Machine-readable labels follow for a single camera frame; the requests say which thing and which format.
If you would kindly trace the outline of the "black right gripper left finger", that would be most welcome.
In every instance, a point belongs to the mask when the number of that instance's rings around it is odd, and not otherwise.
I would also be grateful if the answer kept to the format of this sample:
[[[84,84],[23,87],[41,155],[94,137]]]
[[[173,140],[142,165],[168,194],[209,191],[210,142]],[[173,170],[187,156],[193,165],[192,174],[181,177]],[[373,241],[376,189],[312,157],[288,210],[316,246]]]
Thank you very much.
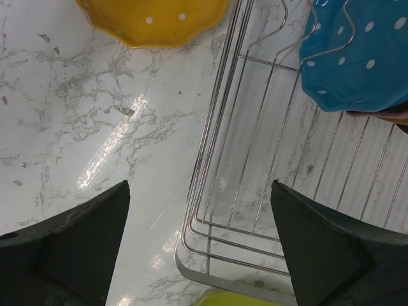
[[[124,180],[1,235],[1,305],[105,305],[129,205]]]

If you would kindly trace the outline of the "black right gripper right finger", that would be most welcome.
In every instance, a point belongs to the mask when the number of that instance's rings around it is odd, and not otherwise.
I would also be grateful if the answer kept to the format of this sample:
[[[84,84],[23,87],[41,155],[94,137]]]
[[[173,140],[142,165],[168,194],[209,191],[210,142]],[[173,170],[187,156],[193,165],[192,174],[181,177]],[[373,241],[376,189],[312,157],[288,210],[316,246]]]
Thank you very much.
[[[274,180],[271,206],[298,305],[407,305],[407,235]]]

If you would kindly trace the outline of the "green polka dot plate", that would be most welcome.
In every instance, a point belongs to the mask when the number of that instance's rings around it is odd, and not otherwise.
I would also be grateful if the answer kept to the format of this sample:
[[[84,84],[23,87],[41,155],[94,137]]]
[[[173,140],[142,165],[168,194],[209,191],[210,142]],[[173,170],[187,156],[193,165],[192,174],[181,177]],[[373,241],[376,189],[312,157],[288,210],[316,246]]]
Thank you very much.
[[[199,298],[196,306],[269,306],[272,302],[260,300],[225,290],[212,290]]]

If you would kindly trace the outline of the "pink polka dot plate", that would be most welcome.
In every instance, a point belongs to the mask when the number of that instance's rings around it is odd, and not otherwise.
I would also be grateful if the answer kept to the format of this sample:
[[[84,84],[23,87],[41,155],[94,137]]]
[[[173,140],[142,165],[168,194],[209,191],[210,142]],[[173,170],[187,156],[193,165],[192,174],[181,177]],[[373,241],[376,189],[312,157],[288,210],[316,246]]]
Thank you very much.
[[[352,117],[381,117],[388,119],[406,119],[408,118],[408,111],[403,110],[402,112],[390,112],[382,110],[380,112],[357,112],[357,111],[346,111],[346,114]]]

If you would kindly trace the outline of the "blue polka dot plate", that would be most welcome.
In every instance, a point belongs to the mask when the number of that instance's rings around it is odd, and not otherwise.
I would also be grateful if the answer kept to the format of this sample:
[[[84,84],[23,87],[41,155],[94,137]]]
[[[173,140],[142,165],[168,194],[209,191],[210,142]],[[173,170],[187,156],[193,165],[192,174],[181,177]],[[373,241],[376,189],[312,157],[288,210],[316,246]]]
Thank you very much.
[[[302,42],[302,90],[326,112],[407,101],[407,1],[314,1]]]

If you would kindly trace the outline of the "yellow polka dot plate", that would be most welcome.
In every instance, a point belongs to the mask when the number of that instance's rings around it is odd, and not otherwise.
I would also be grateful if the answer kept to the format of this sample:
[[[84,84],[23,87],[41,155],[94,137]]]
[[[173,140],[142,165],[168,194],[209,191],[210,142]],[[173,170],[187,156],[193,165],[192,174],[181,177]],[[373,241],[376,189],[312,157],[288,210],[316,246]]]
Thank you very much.
[[[216,26],[229,1],[77,1],[90,25],[131,48],[181,47]]]

